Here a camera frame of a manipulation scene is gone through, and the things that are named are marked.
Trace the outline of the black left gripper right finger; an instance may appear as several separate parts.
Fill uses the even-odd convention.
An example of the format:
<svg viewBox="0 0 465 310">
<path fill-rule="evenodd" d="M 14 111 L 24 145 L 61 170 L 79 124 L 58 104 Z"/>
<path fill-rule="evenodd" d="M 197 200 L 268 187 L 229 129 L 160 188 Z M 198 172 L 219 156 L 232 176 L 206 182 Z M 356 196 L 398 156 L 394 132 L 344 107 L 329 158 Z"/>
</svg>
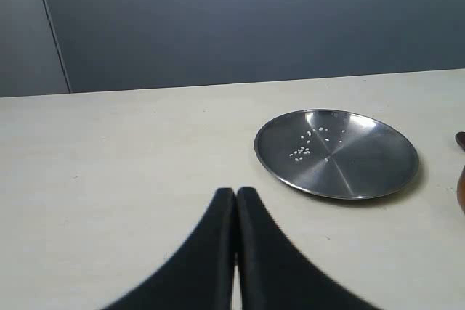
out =
<svg viewBox="0 0 465 310">
<path fill-rule="evenodd" d="M 244 309 L 375 309 L 311 263 L 275 223 L 258 192 L 237 196 Z"/>
</svg>

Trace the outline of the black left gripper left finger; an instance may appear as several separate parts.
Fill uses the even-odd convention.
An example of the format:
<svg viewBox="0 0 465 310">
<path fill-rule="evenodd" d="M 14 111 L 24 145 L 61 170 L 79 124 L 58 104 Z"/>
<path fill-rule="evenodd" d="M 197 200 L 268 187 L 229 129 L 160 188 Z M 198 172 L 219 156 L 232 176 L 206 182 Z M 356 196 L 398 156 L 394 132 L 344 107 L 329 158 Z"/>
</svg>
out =
<svg viewBox="0 0 465 310">
<path fill-rule="evenodd" d="M 219 188 L 177 252 L 108 309 L 230 309 L 237 251 L 235 193 Z"/>
</svg>

